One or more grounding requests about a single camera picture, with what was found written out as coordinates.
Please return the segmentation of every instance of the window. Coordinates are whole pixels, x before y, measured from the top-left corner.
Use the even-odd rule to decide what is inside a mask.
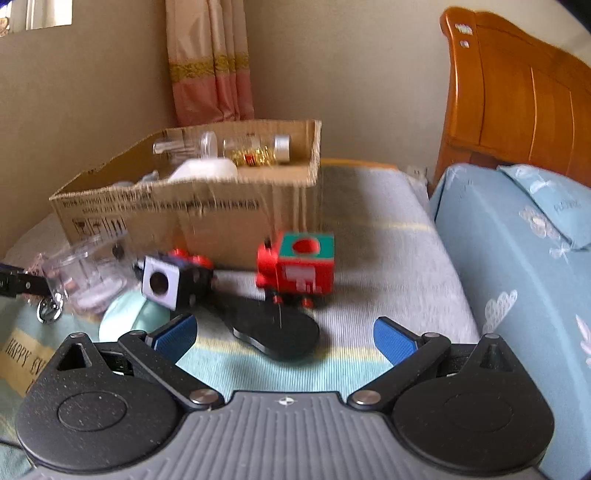
[[[0,36],[72,24],[72,0],[12,0],[0,8]]]

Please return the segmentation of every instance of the blue pillow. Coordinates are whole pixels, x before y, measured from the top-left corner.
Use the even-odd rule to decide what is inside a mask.
[[[571,242],[573,250],[591,246],[591,189],[558,173],[530,165],[498,167],[519,185]]]

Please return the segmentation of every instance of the electrical outlet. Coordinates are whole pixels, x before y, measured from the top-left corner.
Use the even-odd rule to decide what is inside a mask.
[[[419,167],[418,165],[409,165],[406,167],[406,173],[417,180],[427,178],[427,167]]]

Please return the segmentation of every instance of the wooden headboard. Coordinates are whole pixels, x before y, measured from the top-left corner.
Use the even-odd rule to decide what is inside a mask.
[[[447,112],[434,182],[458,162],[527,163],[591,186],[591,69],[498,15],[451,7]]]

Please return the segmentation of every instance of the pink curtain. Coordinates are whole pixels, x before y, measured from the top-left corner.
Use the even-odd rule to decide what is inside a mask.
[[[178,123],[254,118],[243,0],[166,0]]]

